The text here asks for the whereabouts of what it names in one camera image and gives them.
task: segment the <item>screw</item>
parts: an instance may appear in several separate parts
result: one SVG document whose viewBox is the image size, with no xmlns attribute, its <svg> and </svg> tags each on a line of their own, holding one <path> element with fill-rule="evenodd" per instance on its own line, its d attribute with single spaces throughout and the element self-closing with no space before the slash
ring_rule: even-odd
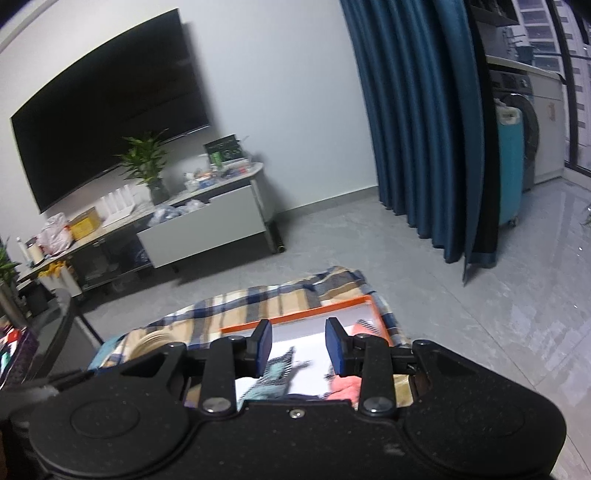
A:
<svg viewBox="0 0 591 480">
<path fill-rule="evenodd" d="M 211 397 L 203 402 L 203 409 L 209 413 L 221 413 L 231 406 L 232 403 L 223 397 Z"/>
<path fill-rule="evenodd" d="M 294 408 L 293 410 L 290 410 L 290 417 L 292 419 L 300 419 L 304 415 L 306 415 L 306 412 L 301 408 Z"/>
<path fill-rule="evenodd" d="M 386 397 L 370 397 L 363 402 L 363 407 L 370 413 L 385 413 L 392 410 L 394 404 Z"/>
</svg>

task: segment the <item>blue laundry basket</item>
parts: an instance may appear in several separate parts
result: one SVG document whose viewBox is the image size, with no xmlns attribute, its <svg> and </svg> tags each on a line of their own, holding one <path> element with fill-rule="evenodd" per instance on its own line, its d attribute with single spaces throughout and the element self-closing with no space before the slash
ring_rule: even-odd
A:
<svg viewBox="0 0 591 480">
<path fill-rule="evenodd" d="M 524 168 L 524 135 L 521 110 L 498 103 L 496 123 L 501 156 L 501 211 L 499 225 L 515 226 L 521 206 Z"/>
</svg>

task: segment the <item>yellow box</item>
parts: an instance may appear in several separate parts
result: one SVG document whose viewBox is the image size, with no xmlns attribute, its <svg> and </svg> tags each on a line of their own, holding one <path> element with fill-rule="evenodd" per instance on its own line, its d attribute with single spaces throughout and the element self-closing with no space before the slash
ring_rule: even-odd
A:
<svg viewBox="0 0 591 480">
<path fill-rule="evenodd" d="M 70 222 L 70 230 L 74 240 L 78 241 L 86 235 L 90 235 L 100 227 L 101 223 L 102 220 L 95 207 L 81 213 Z"/>
</svg>

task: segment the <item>white plastic bag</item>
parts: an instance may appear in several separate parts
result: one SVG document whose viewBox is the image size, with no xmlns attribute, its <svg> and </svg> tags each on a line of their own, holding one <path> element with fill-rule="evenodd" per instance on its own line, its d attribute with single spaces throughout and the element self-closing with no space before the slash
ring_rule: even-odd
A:
<svg viewBox="0 0 591 480">
<path fill-rule="evenodd" d="M 68 228 L 68 221 L 63 213 L 58 213 L 47 219 L 37 241 L 49 255 L 57 255 L 70 248 L 73 242 L 72 232 Z"/>
<path fill-rule="evenodd" d="M 203 207 L 205 207 L 203 202 L 200 202 L 199 200 L 191 200 L 187 202 L 186 205 L 177 207 L 177 210 L 181 213 L 181 215 L 185 215 L 186 213 L 194 212 L 195 210 L 199 210 Z"/>
</svg>

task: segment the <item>plastic bag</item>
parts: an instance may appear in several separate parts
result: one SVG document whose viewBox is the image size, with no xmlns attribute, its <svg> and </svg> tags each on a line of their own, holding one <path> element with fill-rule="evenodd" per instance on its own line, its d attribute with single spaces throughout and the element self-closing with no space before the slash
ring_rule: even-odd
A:
<svg viewBox="0 0 591 480">
<path fill-rule="evenodd" d="M 170 205 L 158 205 L 156 207 L 156 211 L 152 215 L 152 218 L 148 222 L 148 226 L 158 225 L 159 223 L 164 223 L 171 218 L 175 218 L 180 216 L 180 212 L 175 207 L 171 207 Z"/>
<path fill-rule="evenodd" d="M 49 255 L 57 255 L 70 248 L 74 241 L 72 232 L 68 228 L 68 221 L 63 213 L 58 213 L 47 219 L 37 241 Z"/>
<path fill-rule="evenodd" d="M 200 202 L 199 200 L 191 200 L 187 202 L 186 205 L 177 207 L 177 210 L 180 212 L 181 215 L 185 215 L 186 213 L 194 212 L 203 207 L 205 207 L 205 204 L 203 202 Z"/>
</svg>

